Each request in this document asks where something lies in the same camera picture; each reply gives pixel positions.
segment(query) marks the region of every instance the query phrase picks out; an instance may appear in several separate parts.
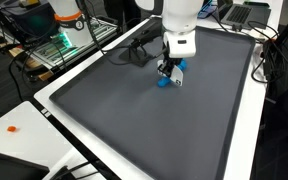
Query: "white table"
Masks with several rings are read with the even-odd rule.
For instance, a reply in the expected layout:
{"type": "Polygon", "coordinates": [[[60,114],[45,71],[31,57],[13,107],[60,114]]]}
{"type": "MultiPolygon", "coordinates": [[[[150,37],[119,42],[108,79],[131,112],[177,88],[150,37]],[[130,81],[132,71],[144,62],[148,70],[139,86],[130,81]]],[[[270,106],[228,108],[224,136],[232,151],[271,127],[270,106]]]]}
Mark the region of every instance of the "white table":
{"type": "MultiPolygon", "coordinates": [[[[0,153],[49,168],[50,179],[64,165],[68,169],[87,160],[58,132],[55,127],[29,102],[23,102],[0,118],[0,153]],[[15,126],[15,132],[7,131],[15,126]]],[[[84,176],[97,170],[87,165],[72,174],[84,176]]],[[[95,174],[86,180],[104,180],[95,174]]]]}
{"type": "MultiPolygon", "coordinates": [[[[269,18],[268,25],[277,29],[281,14],[283,0],[257,0],[268,2],[272,12],[269,18]]],[[[242,0],[236,0],[235,3],[243,3],[242,0]]],[[[128,37],[137,28],[142,26],[146,21],[127,32],[108,46],[110,49],[123,39],[128,37]]],[[[199,26],[209,28],[219,28],[216,21],[209,17],[208,19],[198,20],[199,26]]],[[[49,112],[51,112],[64,126],[66,126],[77,138],[79,138],[98,158],[111,168],[120,178],[130,180],[151,179],[147,174],[142,172],[102,140],[88,131],[74,119],[68,116],[65,112],[59,109],[54,103],[49,100],[49,96],[57,89],[78,75],[85,68],[101,57],[98,52],[87,60],[64,74],[62,77],[35,94],[35,99],[38,100],[49,112]]],[[[248,69],[248,75],[244,84],[244,91],[238,111],[234,134],[231,142],[231,148],[227,161],[224,179],[226,180],[244,180],[249,179],[253,156],[256,147],[256,140],[259,130],[261,113],[265,97],[265,86],[254,82],[251,79],[251,71],[259,62],[258,54],[254,53],[251,64],[248,69]]]]}

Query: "floor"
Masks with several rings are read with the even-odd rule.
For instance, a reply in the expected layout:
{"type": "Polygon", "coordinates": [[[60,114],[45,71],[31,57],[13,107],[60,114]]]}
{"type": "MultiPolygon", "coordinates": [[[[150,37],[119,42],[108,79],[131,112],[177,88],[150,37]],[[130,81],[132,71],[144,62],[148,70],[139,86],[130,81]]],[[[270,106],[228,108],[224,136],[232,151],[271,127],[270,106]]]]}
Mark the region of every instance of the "floor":
{"type": "MultiPolygon", "coordinates": [[[[102,0],[92,0],[92,3],[96,9],[96,15],[106,16],[102,0]]],[[[288,0],[284,0],[280,24],[286,25],[287,22],[288,0]]],[[[11,59],[7,55],[0,54],[0,117],[20,103],[14,83],[7,71],[10,61],[11,59]]],[[[32,100],[33,94],[47,84],[47,82],[31,84],[33,88],[29,89],[24,85],[21,79],[21,74],[15,67],[13,67],[13,72],[20,84],[22,94],[26,100],[32,100]]],[[[282,140],[273,147],[265,146],[261,143],[258,144],[251,179],[288,180],[287,141],[282,140]]]]}

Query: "black mat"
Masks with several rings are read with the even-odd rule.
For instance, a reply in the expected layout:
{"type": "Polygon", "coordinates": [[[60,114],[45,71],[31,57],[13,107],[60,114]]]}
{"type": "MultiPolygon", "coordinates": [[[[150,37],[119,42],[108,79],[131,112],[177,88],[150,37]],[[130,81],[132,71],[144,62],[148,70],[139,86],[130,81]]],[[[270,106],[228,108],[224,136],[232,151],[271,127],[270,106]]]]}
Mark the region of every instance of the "black mat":
{"type": "MultiPolygon", "coordinates": [[[[255,41],[196,32],[183,87],[157,87],[156,60],[140,68],[101,58],[51,100],[154,179],[222,179],[255,41]]],[[[161,46],[156,39],[145,48],[156,54],[161,46]]],[[[119,61],[123,51],[110,58],[119,61]]]]}

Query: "computer equipment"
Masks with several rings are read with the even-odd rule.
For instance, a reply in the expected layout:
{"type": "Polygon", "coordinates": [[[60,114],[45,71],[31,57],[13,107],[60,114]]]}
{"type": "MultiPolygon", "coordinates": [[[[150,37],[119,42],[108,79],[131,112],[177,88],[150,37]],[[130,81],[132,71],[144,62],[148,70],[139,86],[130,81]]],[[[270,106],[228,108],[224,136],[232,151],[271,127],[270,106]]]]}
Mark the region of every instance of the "computer equipment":
{"type": "MultiPolygon", "coordinates": [[[[271,9],[262,6],[251,6],[241,4],[226,4],[223,0],[218,0],[219,19],[221,23],[227,25],[242,26],[243,29],[252,29],[249,21],[257,21],[261,24],[267,24],[271,14],[271,9]]],[[[252,24],[254,27],[265,29],[266,27],[257,23],[252,24]]]]}
{"type": "Polygon", "coordinates": [[[0,180],[41,180],[48,173],[45,166],[0,154],[0,180]]]}

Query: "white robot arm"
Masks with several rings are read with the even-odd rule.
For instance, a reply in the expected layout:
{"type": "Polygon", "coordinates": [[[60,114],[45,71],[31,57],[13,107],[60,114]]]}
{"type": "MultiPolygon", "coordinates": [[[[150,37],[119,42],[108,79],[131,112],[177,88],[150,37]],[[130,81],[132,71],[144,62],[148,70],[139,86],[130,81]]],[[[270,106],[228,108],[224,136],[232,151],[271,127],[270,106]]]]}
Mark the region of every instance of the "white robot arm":
{"type": "Polygon", "coordinates": [[[135,0],[137,5],[154,14],[162,16],[165,29],[163,34],[164,60],[158,61],[158,73],[165,78],[159,81],[163,87],[173,81],[182,86],[186,62],[183,58],[193,57],[196,53],[195,28],[197,14],[204,0],[135,0]]]}

